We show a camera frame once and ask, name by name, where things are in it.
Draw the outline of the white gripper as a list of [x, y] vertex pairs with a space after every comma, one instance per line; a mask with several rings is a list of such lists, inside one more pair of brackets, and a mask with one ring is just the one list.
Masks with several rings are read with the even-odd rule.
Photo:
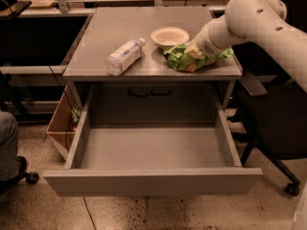
[[184, 53], [195, 59], [214, 56], [239, 43], [239, 36], [228, 29], [224, 16], [206, 23], [192, 41], [186, 44]]

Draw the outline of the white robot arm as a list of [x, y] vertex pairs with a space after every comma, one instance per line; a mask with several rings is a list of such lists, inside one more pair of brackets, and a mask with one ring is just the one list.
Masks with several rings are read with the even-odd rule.
[[257, 148], [291, 180], [286, 192], [300, 196], [292, 230], [306, 230], [306, 191], [283, 162], [307, 156], [307, 36], [286, 22], [286, 14], [280, 0], [230, 0], [224, 15], [205, 24], [185, 53], [203, 58], [253, 42], [290, 77], [291, 82], [271, 85], [258, 98], [244, 91], [235, 95], [248, 132], [241, 162]]

